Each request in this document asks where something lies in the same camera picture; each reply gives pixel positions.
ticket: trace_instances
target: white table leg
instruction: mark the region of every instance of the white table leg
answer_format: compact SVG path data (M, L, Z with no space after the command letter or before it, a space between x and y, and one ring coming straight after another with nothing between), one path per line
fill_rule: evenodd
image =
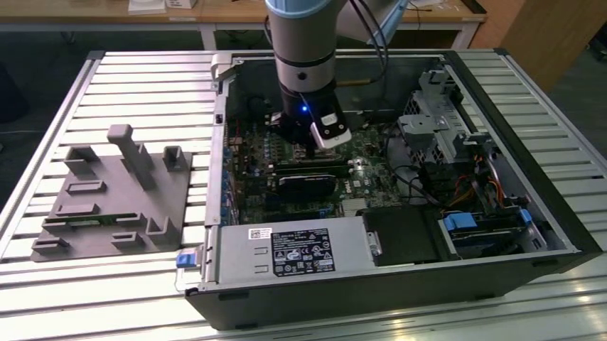
M469 47L477 26L477 22L464 24L464 27L457 32L457 36L454 37L453 45L450 46L453 50L462 50Z
M200 25L201 43L205 50L217 50L217 41L214 40L214 25Z

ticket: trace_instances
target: white box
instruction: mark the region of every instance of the white box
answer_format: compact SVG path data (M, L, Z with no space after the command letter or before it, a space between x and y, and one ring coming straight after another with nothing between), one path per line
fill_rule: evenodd
M129 0L129 15L166 13L163 0Z
M196 0L166 0L166 7L171 9L190 9Z

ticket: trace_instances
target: wooden desk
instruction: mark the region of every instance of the wooden desk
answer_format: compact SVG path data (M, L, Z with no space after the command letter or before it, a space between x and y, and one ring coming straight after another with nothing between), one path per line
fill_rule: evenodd
M193 9L166 9L166 13L130 16L127 0L1 0L0 23L196 22L201 5L198 0Z
M452 48L466 48L476 33L478 23L486 15L474 14L461 0L445 0L442 4L421 9L430 11L405 11L398 30L440 30L457 31ZM201 7L201 37L205 48L216 50L214 31L220 30L261 30L266 16L261 0L205 0Z
M200 31L193 9L130 16L127 0L0 0L0 32Z
M405 12L398 30L457 31L452 48L466 48L485 15L461 0L424 9ZM216 50L216 31L260 30L265 15L262 0L198 0L193 9L143 16L129 16L127 0L0 0L0 31L198 31L205 49Z

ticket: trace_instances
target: barcode sticker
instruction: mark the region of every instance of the barcode sticker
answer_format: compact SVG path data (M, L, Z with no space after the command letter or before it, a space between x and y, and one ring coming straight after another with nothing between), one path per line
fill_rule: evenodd
M269 239L272 229L248 229L248 239Z

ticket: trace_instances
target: green circuit board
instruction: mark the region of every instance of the green circuit board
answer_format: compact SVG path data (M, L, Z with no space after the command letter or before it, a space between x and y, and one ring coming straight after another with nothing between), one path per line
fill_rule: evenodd
M313 159L305 158L302 147L290 145L257 127L246 131L241 140L232 139L232 142L237 143L234 180L240 223L342 217L340 203L348 199L364 199L368 207L400 205L402 199L394 186L394 178L385 169L385 159L380 155L381 139L374 128L354 131L346 144L316 152ZM333 194L318 201L268 205L268 201L277 201L273 198L277 195L272 188L276 176L269 171L270 165L289 166L322 161L348 163L349 172L345 176L337 176Z

